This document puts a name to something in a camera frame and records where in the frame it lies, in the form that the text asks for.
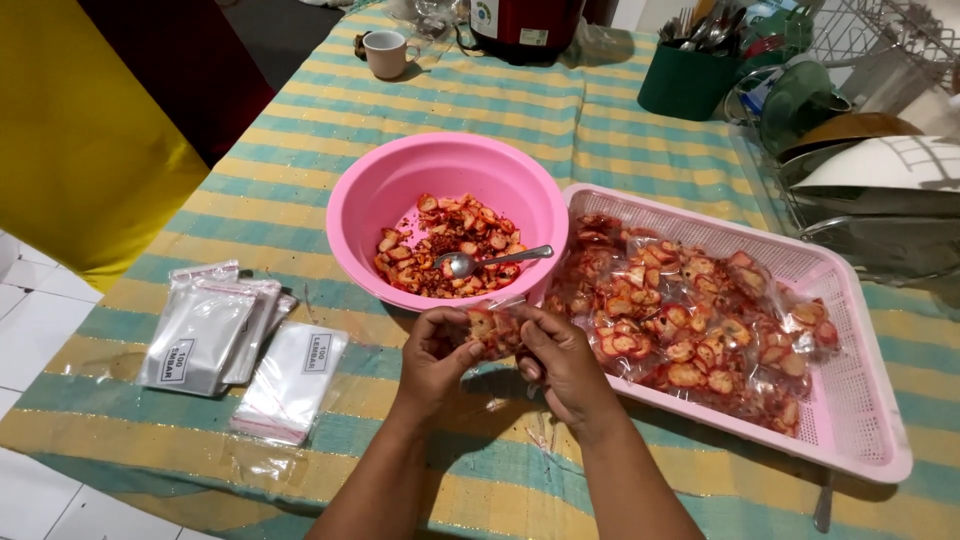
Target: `table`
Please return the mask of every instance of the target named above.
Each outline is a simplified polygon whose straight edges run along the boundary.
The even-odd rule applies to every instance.
[[[433,48],[412,77],[380,82],[351,43],[394,26],[374,7],[334,29],[4,418],[0,444],[189,528],[231,539],[300,537],[387,413],[411,323],[333,260],[324,206],[355,159],[404,135],[492,136],[533,156],[561,186],[591,182],[764,227],[722,123],[636,104],[654,37],[608,31],[550,67]],[[209,400],[132,383],[167,272],[228,258],[300,296],[306,288],[320,324],[350,333],[306,450],[232,438],[227,419],[242,389]],[[899,487],[840,476],[829,536],[947,538],[960,529],[960,312],[927,292],[864,290],[916,466]],[[292,319],[308,321],[306,308]],[[578,446],[505,367],[466,382],[441,419],[425,527],[431,536],[594,537]],[[709,538],[821,537],[809,517],[817,469],[624,404]],[[540,437],[549,455],[534,444]]]

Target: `green utensil holder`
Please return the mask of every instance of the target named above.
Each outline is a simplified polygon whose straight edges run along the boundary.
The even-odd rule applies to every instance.
[[[648,112],[683,120],[710,119],[736,83],[741,59],[657,46],[636,102]]]

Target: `hand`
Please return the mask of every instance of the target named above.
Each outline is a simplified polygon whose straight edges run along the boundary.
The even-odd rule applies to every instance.
[[[453,350],[445,323],[465,325],[468,318],[452,307],[428,309],[417,318],[403,345],[400,386],[391,411],[402,413],[417,425],[440,412],[447,394],[484,352],[483,345],[476,341]]]
[[[584,438],[626,418],[584,331],[542,309],[524,309],[528,320],[520,338],[536,359],[519,357],[517,367],[525,380],[543,382],[543,396],[557,418]]]

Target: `white tile floor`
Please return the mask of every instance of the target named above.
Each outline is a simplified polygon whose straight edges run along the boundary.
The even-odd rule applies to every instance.
[[[10,238],[0,232],[0,240]],[[0,418],[103,295],[39,251],[20,245],[0,268]],[[0,539],[203,540],[0,448]]]

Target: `pink bowl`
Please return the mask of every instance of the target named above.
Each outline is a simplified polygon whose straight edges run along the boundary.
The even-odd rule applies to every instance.
[[[515,282],[489,295],[444,300],[395,289],[373,269],[380,230],[395,227],[404,216],[413,222],[422,193],[472,193],[497,215],[510,218],[524,245],[550,244],[556,255],[522,263]],[[513,146],[462,133],[412,135],[370,151],[340,177],[326,209],[330,250],[347,274],[380,300],[413,311],[526,294],[557,265],[568,229],[563,194],[543,167]]]

